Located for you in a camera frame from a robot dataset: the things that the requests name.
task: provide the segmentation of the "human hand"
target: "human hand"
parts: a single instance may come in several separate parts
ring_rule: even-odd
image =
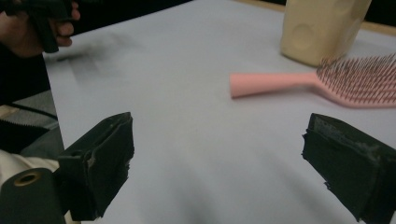
[[[72,18],[78,21],[78,4],[73,2],[72,8]],[[69,47],[72,44],[70,35],[74,33],[73,24],[70,21],[56,20],[49,20],[49,23],[58,46]],[[0,13],[0,43],[22,58],[33,57],[43,52],[35,27],[25,12],[18,12],[15,16],[7,16],[4,11]]]

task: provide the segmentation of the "table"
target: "table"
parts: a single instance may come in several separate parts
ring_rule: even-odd
[[[231,72],[314,70],[279,53],[282,21],[196,0],[45,56],[66,147],[106,117],[134,117],[130,178],[96,223],[356,223],[302,158],[302,134],[319,113],[396,147],[396,109],[345,108],[302,90],[231,99]],[[395,43],[361,30],[347,57]]]

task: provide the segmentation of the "dimpled cup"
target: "dimpled cup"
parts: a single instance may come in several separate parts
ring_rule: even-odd
[[[352,46],[371,0],[288,0],[281,52],[312,66]]]

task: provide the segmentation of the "hairbrush handle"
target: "hairbrush handle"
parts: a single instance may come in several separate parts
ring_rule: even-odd
[[[233,98],[270,91],[282,91],[296,86],[315,86],[318,83],[316,73],[236,73],[230,75],[230,91]]]

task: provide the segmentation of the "black handheld object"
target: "black handheld object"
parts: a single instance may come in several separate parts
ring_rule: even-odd
[[[390,223],[396,210],[396,150],[339,119],[312,114],[303,157],[359,221]]]
[[[65,150],[60,168],[30,169],[1,188],[1,224],[64,224],[102,217],[128,178],[134,155],[132,117],[123,113],[102,120]]]
[[[59,50],[49,18],[72,20],[71,0],[0,0],[0,3],[8,16],[15,15],[18,11],[25,11],[30,16],[45,52],[54,53]]]

